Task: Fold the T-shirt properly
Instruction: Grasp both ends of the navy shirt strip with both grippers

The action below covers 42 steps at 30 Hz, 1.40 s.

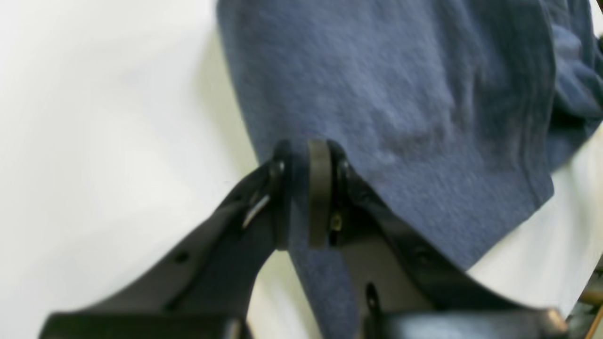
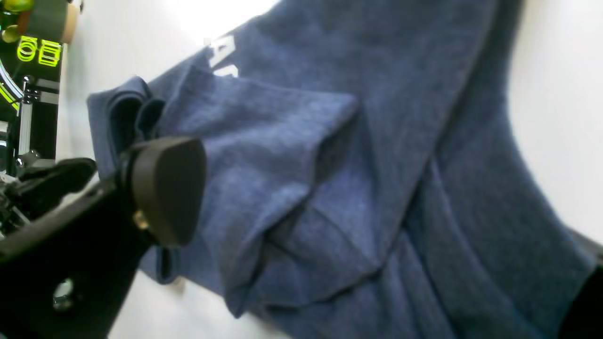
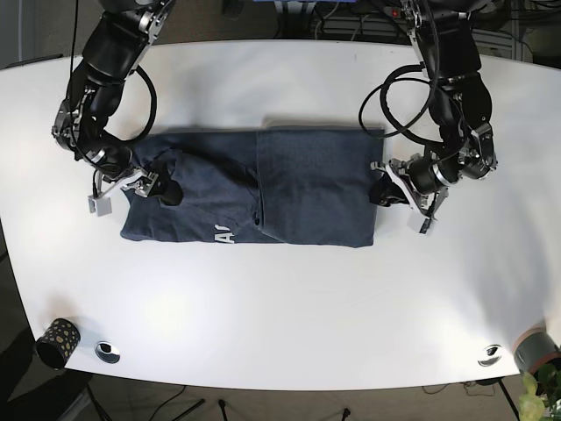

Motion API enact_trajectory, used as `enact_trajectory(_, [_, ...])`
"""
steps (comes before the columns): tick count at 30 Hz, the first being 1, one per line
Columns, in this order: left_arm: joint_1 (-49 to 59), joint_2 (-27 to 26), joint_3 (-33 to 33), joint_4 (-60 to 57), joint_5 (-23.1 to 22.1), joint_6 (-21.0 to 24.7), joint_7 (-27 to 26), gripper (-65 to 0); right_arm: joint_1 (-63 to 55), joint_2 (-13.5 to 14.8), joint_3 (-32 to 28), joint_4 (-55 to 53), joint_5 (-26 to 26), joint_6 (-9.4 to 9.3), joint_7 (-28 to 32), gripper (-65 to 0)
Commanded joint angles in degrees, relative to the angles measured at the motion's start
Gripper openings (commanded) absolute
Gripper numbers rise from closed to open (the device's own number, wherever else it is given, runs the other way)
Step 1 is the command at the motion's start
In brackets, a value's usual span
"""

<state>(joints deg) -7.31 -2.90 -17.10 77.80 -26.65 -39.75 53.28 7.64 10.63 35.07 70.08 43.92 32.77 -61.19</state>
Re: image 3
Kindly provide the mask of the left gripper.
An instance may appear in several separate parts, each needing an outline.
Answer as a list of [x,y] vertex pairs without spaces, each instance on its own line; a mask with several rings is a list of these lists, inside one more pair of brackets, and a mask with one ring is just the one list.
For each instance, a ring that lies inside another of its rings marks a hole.
[[411,210],[408,226],[417,233],[429,234],[452,185],[439,163],[422,156],[412,156],[408,161],[374,161],[373,172],[380,177],[370,189],[370,203],[381,207],[407,205]]

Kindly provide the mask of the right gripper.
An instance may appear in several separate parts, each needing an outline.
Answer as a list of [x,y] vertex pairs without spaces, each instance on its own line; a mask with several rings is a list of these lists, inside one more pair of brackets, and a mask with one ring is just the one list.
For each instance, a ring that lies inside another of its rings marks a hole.
[[148,198],[154,193],[165,206],[178,206],[183,199],[180,184],[171,179],[163,179],[157,171],[134,168],[128,175],[116,181],[105,182],[102,173],[96,170],[93,174],[92,194],[88,197],[89,212],[98,217],[111,214],[111,198],[118,191],[129,190],[143,198]]

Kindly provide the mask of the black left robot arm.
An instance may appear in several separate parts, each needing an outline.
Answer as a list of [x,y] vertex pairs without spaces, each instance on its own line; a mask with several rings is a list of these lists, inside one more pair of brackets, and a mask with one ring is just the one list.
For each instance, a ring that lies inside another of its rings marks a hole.
[[[472,37],[470,17],[478,1],[404,1],[402,12],[418,64],[397,68],[375,88],[380,108],[394,135],[423,146],[423,153],[407,161],[374,162],[381,173],[370,200],[382,207],[406,204],[409,223],[426,234],[449,188],[463,178],[480,180],[497,168],[494,134],[490,124],[492,98],[479,73],[481,60]],[[389,109],[387,96],[397,82],[411,82],[423,74],[430,92],[421,108],[438,126],[439,141],[411,132]]]

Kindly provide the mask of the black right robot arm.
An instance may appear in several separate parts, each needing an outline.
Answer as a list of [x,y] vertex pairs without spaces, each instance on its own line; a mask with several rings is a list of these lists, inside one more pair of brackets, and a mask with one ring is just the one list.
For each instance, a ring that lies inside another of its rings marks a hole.
[[[103,15],[82,51],[82,61],[70,66],[66,96],[52,135],[76,160],[94,169],[91,212],[99,216],[110,213],[110,197],[119,189],[177,206],[183,193],[166,164],[155,161],[144,168],[134,158],[135,146],[151,131],[157,113],[156,90],[140,62],[158,38],[174,2],[103,1],[101,5]],[[105,127],[120,105],[131,75],[139,75],[145,82],[150,112],[139,134],[121,140]]]

